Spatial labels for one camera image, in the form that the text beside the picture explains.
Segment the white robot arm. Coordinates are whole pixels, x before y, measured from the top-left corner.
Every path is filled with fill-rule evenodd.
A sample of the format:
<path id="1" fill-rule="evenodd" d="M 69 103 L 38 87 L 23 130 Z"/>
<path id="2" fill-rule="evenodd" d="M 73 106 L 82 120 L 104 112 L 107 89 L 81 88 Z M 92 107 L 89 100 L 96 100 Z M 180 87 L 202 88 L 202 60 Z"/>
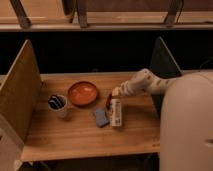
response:
<path id="1" fill-rule="evenodd" d="M 142 69 L 115 87 L 112 96 L 143 91 L 163 97 L 159 171 L 213 171 L 213 71 L 165 79 Z"/>

